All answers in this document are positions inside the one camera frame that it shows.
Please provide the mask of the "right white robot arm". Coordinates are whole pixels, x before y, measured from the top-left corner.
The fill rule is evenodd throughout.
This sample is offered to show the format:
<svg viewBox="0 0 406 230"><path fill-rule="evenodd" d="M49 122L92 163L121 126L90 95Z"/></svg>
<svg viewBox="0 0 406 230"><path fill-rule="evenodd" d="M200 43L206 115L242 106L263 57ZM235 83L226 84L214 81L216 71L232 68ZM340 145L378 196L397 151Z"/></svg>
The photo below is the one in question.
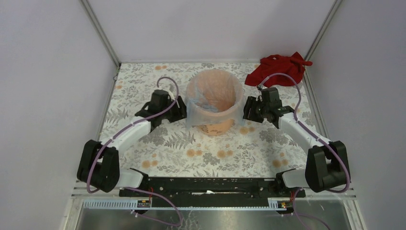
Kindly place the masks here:
<svg viewBox="0 0 406 230"><path fill-rule="evenodd" d="M307 154L304 169L277 174L274 190L278 196L287 197L294 188L309 188L316 193L343 193L348 190L350 170L345 144L310 130L298 119L292 107L283 106L276 88L262 89L258 97L249 96L243 118L258 123L267 120L289 135Z"/></svg>

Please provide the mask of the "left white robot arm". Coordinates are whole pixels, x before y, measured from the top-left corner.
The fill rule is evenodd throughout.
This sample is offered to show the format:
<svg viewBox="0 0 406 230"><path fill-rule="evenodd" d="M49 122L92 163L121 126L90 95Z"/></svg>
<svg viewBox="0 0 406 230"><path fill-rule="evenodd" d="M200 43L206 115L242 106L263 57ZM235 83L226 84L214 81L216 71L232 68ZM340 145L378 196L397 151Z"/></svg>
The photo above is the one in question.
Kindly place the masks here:
<svg viewBox="0 0 406 230"><path fill-rule="evenodd" d="M138 111L130 124L104 141L88 140L83 148L77 179L86 183L88 193L110 192L116 187L130 187L137 197L148 192L147 174L119 166L119 153L127 151L136 141L151 133L163 120L170 123L186 118L186 105L180 95L154 90L149 102Z"/></svg>

